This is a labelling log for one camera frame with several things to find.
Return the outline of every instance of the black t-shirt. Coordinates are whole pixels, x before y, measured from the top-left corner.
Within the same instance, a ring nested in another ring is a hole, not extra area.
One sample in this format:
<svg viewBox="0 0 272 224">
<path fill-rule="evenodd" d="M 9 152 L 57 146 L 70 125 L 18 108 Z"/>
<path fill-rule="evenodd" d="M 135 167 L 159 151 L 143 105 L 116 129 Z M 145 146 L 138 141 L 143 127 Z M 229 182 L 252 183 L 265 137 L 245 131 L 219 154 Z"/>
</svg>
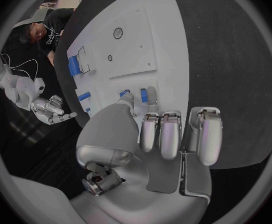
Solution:
<svg viewBox="0 0 272 224">
<path fill-rule="evenodd" d="M 73 8 L 60 8 L 51 12 L 42 22 L 47 29 L 47 34 L 38 41 L 39 49 L 46 55 L 56 50 L 60 39 L 60 32 L 73 14 Z"/>
</svg>

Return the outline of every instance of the cable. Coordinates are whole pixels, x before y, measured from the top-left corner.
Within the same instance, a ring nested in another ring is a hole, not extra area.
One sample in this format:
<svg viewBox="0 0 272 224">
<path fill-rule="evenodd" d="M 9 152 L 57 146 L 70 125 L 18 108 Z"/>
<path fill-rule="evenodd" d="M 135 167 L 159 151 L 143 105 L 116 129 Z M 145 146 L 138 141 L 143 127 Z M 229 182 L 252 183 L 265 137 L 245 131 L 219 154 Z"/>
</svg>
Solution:
<svg viewBox="0 0 272 224">
<path fill-rule="evenodd" d="M 0 54 L 0 55 L 1 55 L 2 59 L 5 61 L 5 63 L 7 63 L 7 62 L 6 62 L 6 60 L 4 59 L 3 55 L 6 55 L 6 56 L 8 57 L 8 66 L 9 66 L 12 70 L 15 70 L 15 71 L 23 71 L 23 72 L 25 72 L 25 73 L 28 75 L 29 78 L 31 78 L 31 77 L 30 77 L 30 75 L 28 74 L 28 72 L 26 72 L 26 71 L 24 71 L 24 70 L 16 69 L 16 68 L 19 67 L 19 66 L 22 66 L 22 65 L 26 64 L 26 63 L 29 62 L 29 61 L 35 61 L 35 62 L 36 62 L 36 73 L 35 73 L 34 80 L 36 79 L 36 77 L 37 77 L 37 72 L 38 72 L 38 63 L 37 63 L 37 61 L 36 61 L 35 59 L 31 59 L 31 60 L 26 61 L 26 62 L 24 62 L 24 63 L 22 63 L 22 64 L 20 64 L 20 65 L 18 65 L 18 66 L 13 66 L 13 67 L 11 67 L 11 66 L 10 66 L 10 57 L 9 57 L 9 55 L 6 54 L 6 53 Z"/>
</svg>

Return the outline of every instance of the person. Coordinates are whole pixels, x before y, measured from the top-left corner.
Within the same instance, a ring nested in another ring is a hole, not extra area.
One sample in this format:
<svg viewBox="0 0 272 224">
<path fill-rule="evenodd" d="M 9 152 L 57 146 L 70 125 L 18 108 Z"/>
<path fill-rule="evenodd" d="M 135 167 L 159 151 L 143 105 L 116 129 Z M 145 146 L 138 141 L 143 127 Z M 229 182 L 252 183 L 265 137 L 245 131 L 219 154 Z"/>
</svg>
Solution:
<svg viewBox="0 0 272 224">
<path fill-rule="evenodd" d="M 37 42 L 39 49 L 54 66 L 56 47 L 65 25 L 75 10 L 75 8 L 60 8 L 51 12 L 42 23 L 26 26 L 20 35 L 20 42 L 23 44 Z"/>
</svg>

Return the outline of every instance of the black hair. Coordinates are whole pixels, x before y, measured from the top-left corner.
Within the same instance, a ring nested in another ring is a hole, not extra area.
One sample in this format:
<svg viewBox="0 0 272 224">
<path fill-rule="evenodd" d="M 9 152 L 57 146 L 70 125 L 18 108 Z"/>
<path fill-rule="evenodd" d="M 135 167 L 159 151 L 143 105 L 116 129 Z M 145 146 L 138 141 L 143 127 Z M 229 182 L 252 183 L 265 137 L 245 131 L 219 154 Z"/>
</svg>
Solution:
<svg viewBox="0 0 272 224">
<path fill-rule="evenodd" d="M 22 44 L 30 44 L 31 43 L 31 32 L 32 25 L 28 25 L 24 28 L 23 32 L 20 35 L 20 42 Z"/>
</svg>

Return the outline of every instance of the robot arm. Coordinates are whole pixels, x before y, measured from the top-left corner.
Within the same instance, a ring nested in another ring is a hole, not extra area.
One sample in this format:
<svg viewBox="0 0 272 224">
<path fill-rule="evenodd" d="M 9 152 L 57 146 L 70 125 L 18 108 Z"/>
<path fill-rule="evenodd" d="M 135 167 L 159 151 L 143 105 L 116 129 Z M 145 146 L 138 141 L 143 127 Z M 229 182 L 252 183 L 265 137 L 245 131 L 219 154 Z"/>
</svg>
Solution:
<svg viewBox="0 0 272 224">
<path fill-rule="evenodd" d="M 16 76 L 7 64 L 4 64 L 0 71 L 0 88 L 19 108 L 27 111 L 32 110 L 40 121 L 48 125 L 77 116 L 75 112 L 64 114 L 61 109 L 63 100 L 60 97 L 54 95 L 50 100 L 46 100 L 39 96 L 45 89 L 41 78 L 36 78 L 33 81 L 29 77 Z"/>
</svg>

